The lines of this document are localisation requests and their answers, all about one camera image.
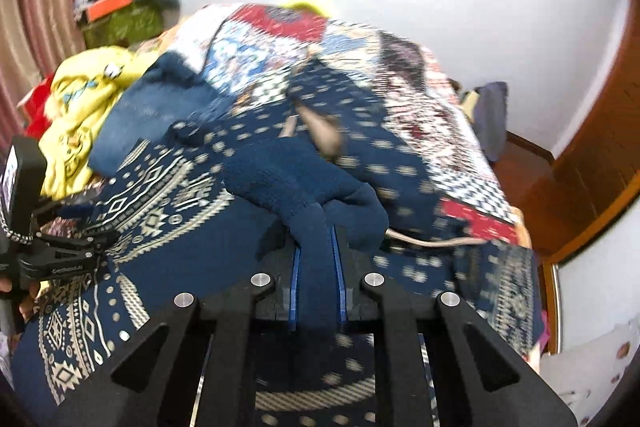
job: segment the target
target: hand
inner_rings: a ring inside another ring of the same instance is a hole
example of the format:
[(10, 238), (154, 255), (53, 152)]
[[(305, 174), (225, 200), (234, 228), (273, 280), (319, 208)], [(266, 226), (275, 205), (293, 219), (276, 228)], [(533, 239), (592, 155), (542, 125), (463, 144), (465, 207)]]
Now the hand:
[[(9, 279), (5, 277), (0, 277), (0, 292), (8, 293), (12, 289), (12, 283)], [(33, 306), (35, 304), (35, 299), (38, 296), (38, 292), (40, 291), (40, 283), (33, 282), (29, 286), (29, 294), (22, 300), (20, 303), (20, 313), (22, 314), (22, 318), (24, 321), (28, 321), (31, 317), (33, 317)], [(9, 347), (11, 351), (15, 349), (18, 341), (20, 340), (20, 335), (14, 335), (12, 339), (9, 339)]]

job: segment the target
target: wooden door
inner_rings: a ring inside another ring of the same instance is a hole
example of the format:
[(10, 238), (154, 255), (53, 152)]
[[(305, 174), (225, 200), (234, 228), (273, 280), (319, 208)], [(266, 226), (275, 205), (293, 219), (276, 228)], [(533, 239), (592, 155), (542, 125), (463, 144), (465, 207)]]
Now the wooden door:
[(534, 248), (557, 263), (604, 230), (640, 185), (640, 0), (589, 116), (522, 210)]

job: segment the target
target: green bag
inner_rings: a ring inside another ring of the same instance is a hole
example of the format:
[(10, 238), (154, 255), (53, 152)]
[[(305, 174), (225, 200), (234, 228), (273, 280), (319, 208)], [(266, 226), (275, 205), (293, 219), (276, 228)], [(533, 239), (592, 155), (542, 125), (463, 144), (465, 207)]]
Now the green bag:
[(140, 0), (81, 26), (81, 30), (87, 49), (101, 46), (128, 48), (136, 42), (160, 35), (164, 31), (164, 23), (160, 10), (152, 1)]

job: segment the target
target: orange box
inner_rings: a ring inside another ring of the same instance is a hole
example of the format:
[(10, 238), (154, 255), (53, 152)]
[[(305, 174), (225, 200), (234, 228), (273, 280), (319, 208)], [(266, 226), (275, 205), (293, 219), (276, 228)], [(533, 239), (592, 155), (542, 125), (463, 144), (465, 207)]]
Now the orange box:
[(87, 7), (84, 12), (87, 22), (93, 22), (100, 17), (104, 17), (120, 8), (131, 4), (133, 0), (99, 0)]

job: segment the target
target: red cloth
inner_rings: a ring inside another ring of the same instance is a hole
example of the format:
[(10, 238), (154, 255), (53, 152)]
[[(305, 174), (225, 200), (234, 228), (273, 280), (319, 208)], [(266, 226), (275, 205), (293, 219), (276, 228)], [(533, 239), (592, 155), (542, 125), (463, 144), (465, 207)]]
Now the red cloth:
[(24, 110), (31, 117), (31, 123), (24, 133), (38, 140), (42, 138), (44, 132), (51, 126), (51, 122), (44, 116), (44, 105), (51, 94), (51, 82), (53, 75), (50, 74), (31, 91), (31, 96), (24, 103)]
[(440, 200), (440, 207), (445, 216), (466, 219), (470, 227), (469, 235), (472, 237), (480, 237), (488, 241), (501, 239), (505, 243), (511, 243), (512, 245), (517, 245), (518, 243), (516, 229), (511, 223), (483, 214), (468, 204), (448, 200), (447, 198)]
[(551, 338), (551, 327), (549, 327), (549, 317), (547, 313), (542, 310), (542, 321), (545, 323), (545, 331), (540, 335), (540, 353), (545, 349), (546, 344), (548, 344), (549, 339)]
[(291, 37), (302, 42), (320, 42), (326, 28), (326, 19), (319, 15), (258, 4), (245, 4), (231, 19), (247, 22), (275, 37)]

